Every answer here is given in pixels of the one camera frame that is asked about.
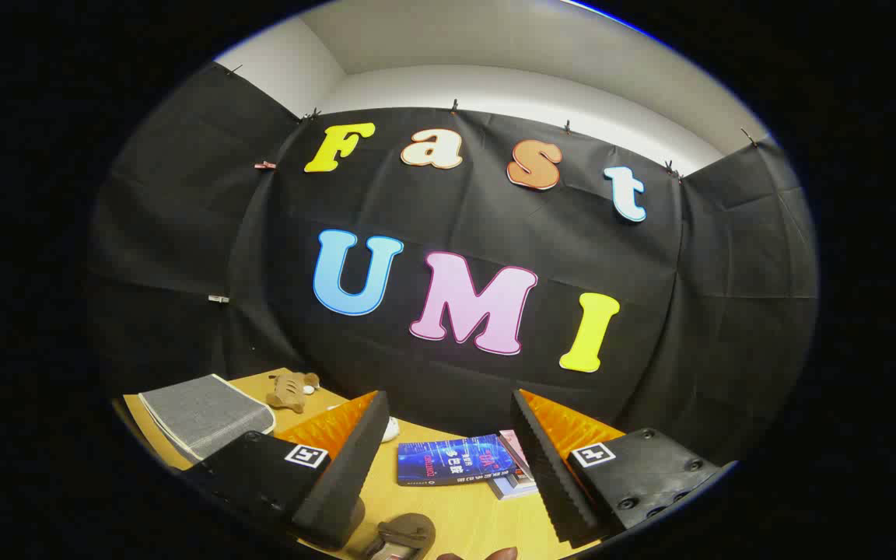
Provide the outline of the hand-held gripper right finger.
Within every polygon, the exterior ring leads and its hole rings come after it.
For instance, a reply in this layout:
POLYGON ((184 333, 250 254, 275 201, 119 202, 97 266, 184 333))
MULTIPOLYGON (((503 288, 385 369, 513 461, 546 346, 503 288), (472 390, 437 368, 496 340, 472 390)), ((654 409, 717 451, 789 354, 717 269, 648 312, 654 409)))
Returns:
POLYGON ((664 432, 620 432, 528 390, 513 391, 513 429, 561 542, 629 539, 731 474, 664 432))

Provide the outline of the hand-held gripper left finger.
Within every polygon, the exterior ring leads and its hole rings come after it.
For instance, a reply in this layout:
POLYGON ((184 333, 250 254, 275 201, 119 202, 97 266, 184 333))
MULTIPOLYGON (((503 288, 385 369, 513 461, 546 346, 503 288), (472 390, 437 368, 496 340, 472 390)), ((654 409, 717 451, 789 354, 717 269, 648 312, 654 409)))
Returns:
POLYGON ((359 494, 389 419, 370 391, 277 435, 250 430, 184 472, 184 480, 264 536, 339 549, 362 522, 359 494))

